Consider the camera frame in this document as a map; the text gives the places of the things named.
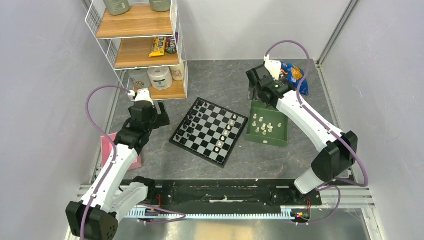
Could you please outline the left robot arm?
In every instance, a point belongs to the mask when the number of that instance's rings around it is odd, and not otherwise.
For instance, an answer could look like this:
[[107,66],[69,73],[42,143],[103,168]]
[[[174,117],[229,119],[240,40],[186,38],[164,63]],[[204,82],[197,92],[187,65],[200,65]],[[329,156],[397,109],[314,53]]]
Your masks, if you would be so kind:
[[119,222],[137,204],[152,204],[157,198],[154,181],[139,177],[129,187],[116,194],[125,174],[149,142],[153,130],[170,125],[163,101],[155,105],[149,89],[129,90],[134,98],[130,117],[111,139],[112,151],[106,164],[89,190],[78,201],[71,201],[65,213],[71,233],[82,240],[112,240]]

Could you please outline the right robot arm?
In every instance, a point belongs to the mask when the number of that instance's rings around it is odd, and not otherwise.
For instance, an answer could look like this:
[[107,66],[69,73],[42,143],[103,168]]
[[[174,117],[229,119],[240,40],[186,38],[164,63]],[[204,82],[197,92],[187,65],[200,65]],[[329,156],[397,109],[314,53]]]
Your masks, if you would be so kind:
[[272,107],[292,120],[311,140],[317,157],[310,168],[294,181],[288,191],[289,200],[300,205],[309,198],[309,192],[329,183],[356,163],[358,137],[325,120],[300,95],[287,79],[276,80],[269,70],[273,61],[267,61],[246,72],[254,98]]

